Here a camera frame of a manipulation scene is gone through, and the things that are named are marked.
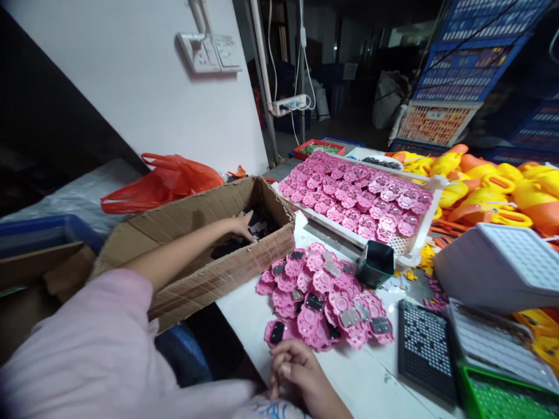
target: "person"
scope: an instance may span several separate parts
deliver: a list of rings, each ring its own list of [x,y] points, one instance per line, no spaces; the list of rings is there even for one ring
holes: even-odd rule
[[[351,414],[312,350],[286,340],[271,351],[267,395],[256,384],[226,380],[180,388],[154,346],[148,322],[154,292],[227,233],[254,241],[252,212],[216,221],[90,281],[30,337],[0,371],[1,401],[14,418],[302,418],[279,399],[284,381],[297,386],[315,419]]]

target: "pink sweater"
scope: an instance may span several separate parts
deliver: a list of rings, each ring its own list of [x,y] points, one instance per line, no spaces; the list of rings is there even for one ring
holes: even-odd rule
[[[155,349],[151,283],[127,269],[91,281],[39,324],[0,371],[14,418],[301,418],[249,381],[181,389]]]

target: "hand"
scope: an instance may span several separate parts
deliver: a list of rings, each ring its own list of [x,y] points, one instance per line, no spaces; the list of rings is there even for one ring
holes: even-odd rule
[[[252,214],[254,211],[250,211],[248,214],[245,214],[241,211],[241,213],[235,217],[230,218],[230,226],[229,231],[234,233],[238,236],[242,236],[247,239],[249,242],[253,243],[256,239],[253,237],[252,234],[249,232],[249,222],[252,218]]]
[[[280,396],[281,381],[289,381],[301,389],[303,400],[314,419],[353,418],[311,348],[299,340],[283,340],[272,349],[271,354],[274,361],[270,399]]]

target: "orange plastic bag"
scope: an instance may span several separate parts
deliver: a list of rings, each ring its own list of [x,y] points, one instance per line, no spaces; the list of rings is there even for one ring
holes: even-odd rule
[[[141,158],[155,169],[134,183],[101,198],[104,213],[147,211],[224,184],[220,174],[211,167],[178,154],[162,156],[144,153]]]

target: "green plastic tray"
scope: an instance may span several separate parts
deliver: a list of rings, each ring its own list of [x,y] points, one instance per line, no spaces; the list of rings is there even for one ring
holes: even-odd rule
[[[553,393],[462,363],[458,374],[469,419],[559,418],[559,396]]]

